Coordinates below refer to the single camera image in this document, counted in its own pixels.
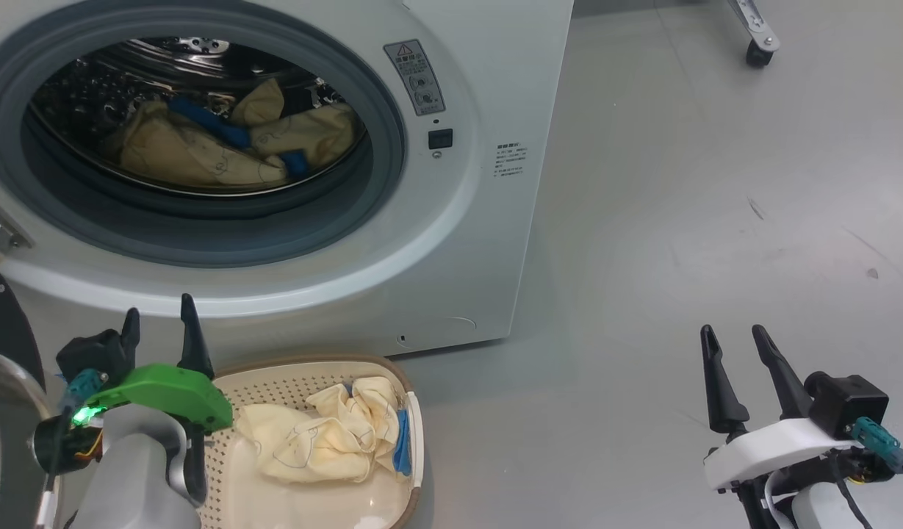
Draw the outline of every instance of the beige cloth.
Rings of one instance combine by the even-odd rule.
[[[309,396],[307,403],[320,418],[273,404],[242,409],[236,430],[256,445],[260,472],[286,482],[314,483],[364,481],[374,460],[395,471],[398,402],[387,378],[357,379],[353,397],[337,384]]]
[[[253,148],[243,153],[169,111],[163,101],[148,101],[109,138],[106,156],[126,170],[165,183],[249,187],[287,177],[276,154],[303,150],[314,170],[337,160],[353,145],[350,105],[332,104],[279,120],[283,108],[284,97],[274,79],[239,102],[229,121],[250,127]]]

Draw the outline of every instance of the black wheel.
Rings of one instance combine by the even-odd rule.
[[[748,43],[748,51],[746,51],[746,64],[753,68],[764,68],[771,62],[773,54],[774,51],[764,51],[754,41],[751,41]]]

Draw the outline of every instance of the washing machine door opening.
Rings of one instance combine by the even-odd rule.
[[[388,200],[397,105],[351,50],[235,0],[89,0],[0,46],[0,184],[66,234],[180,267],[333,244]]]

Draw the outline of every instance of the green led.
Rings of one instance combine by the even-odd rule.
[[[91,408],[91,406],[83,406],[79,408],[79,411],[76,411],[76,414],[72,416],[72,424],[77,426],[85,426],[89,424],[89,421],[95,415],[105,411],[106,408],[102,408],[102,406],[96,406],[96,408]]]

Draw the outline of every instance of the white washing machine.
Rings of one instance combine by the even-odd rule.
[[[0,2],[0,272],[47,369],[131,307],[139,361],[172,361],[183,292],[223,366],[507,336],[571,11]],[[301,90],[286,109],[346,101],[350,148],[299,179],[219,188],[143,178],[103,151],[142,101],[183,94],[225,114],[269,78]]]

